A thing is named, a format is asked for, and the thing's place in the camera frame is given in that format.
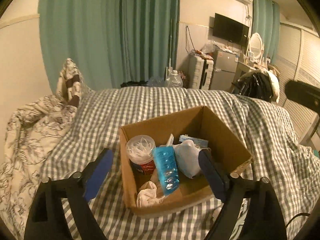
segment gray refrigerator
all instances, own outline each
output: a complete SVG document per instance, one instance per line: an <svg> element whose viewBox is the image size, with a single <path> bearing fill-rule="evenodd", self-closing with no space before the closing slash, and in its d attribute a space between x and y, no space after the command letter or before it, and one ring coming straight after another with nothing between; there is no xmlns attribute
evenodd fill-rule
<svg viewBox="0 0 320 240"><path fill-rule="evenodd" d="M238 58L235 54L216 50L210 90L229 91L236 73Z"/></svg>

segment blue plastic wrapper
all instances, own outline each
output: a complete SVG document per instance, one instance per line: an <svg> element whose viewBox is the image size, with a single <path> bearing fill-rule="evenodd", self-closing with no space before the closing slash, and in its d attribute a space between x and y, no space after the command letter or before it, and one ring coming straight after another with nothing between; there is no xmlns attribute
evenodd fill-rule
<svg viewBox="0 0 320 240"><path fill-rule="evenodd" d="M172 146L153 149L153 160L158 171L164 195L169 195L179 187L179 174Z"/></svg>

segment gingham bed sheet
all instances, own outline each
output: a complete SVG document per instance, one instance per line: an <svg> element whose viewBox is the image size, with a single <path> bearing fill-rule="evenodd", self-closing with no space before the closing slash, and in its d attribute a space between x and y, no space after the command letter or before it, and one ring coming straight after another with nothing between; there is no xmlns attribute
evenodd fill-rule
<svg viewBox="0 0 320 240"><path fill-rule="evenodd" d="M311 212L320 194L319 159L298 144L288 112L273 104L224 91L128 87L91 91L79 106L75 122L45 161L42 176L69 177L94 161L101 150L113 149L113 165L89 206L105 236L115 239L204 239L213 225L215 198L178 213L143 219L122 202L119 155L120 126L195 106L208 106L251 152L252 168L242 176L270 179L287 223L300 212ZM63 201L74 239L80 238L70 207ZM287 228L288 239L305 217Z"/></svg>

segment bed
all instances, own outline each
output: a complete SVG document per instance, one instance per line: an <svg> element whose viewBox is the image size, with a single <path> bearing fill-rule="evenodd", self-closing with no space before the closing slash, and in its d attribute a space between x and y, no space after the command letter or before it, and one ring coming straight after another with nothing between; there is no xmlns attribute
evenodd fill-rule
<svg viewBox="0 0 320 240"><path fill-rule="evenodd" d="M17 239L23 239L28 208L41 179L63 179L82 171L103 148L115 152L113 165L89 206L108 239L203 239L213 225L213 210L221 205L215 198L153 219L137 217L125 208L118 135L122 125L200 105L212 109L251 152L253 164L242 176L270 179L286 223L300 212L310 213L320 196L320 161L310 147L298 144L289 114L281 107L224 91L147 87L93 91L71 59L66 60L57 87L55 96L45 97L50 102L42 98L17 110L11 119L15 125L8 124L12 130L7 132L9 150L5 149L0 172L0 215ZM46 108L38 107L26 128L17 125L25 123L21 111L34 104ZM35 131L41 134L37 142L32 140L38 136ZM11 149L10 136L15 141ZM23 174L30 178L27 182L21 182ZM71 234L78 239L68 202L62 201ZM298 217L289 225L288 239L305 220Z"/></svg>

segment brown stripe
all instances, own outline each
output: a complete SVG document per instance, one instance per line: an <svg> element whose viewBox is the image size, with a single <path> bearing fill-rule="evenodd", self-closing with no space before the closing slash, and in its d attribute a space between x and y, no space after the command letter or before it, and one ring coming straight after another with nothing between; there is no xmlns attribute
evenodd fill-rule
<svg viewBox="0 0 320 240"><path fill-rule="evenodd" d="M69 101L68 105L78 107L79 101L80 101L80 98L78 96L73 96L73 98Z"/></svg>
<svg viewBox="0 0 320 240"><path fill-rule="evenodd" d="M74 82L80 82L79 75L75 75L73 76L73 78L70 78L69 80L66 81L67 88L71 88Z"/></svg>

